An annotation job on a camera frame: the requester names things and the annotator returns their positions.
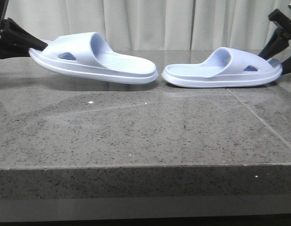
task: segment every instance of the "white slide sandal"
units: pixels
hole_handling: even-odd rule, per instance
[[[188,88],[258,86],[281,76],[282,64],[245,51],[221,47],[201,64],[174,64],[162,73],[169,83]]]
[[[158,72],[150,60],[115,53],[96,32],[60,36],[44,40],[43,51],[29,49],[40,66],[65,75],[125,84],[146,84]]]

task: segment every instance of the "black clamp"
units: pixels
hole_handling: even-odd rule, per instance
[[[291,20],[278,9],[270,13],[268,17],[278,28],[276,28],[270,41],[259,54],[265,60],[286,49],[289,46],[289,40],[291,40]],[[285,60],[282,65],[282,74],[291,73],[291,57]]]
[[[32,36],[11,18],[4,19],[8,0],[0,0],[0,59],[29,57],[29,48],[43,51],[48,44]]]

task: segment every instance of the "strap cutout hole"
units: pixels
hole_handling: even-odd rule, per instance
[[[64,60],[76,60],[75,56],[73,56],[72,53],[62,53],[58,57],[59,59],[64,59]]]
[[[258,69],[252,65],[249,65],[247,66],[245,69],[244,69],[245,72],[257,72]]]
[[[227,65],[229,63],[229,61],[231,60],[231,57],[226,58],[225,60],[223,60],[223,63],[225,65]]]

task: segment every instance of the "gray speckled stone surface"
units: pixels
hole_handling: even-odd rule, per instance
[[[119,52],[159,74],[211,53]],[[291,194],[291,74],[183,89],[161,76],[125,85],[0,60],[0,200],[239,194]]]

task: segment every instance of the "white curtain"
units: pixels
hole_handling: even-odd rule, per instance
[[[40,39],[99,32],[112,49],[262,49],[275,26],[291,19],[291,0],[9,0],[11,17]]]

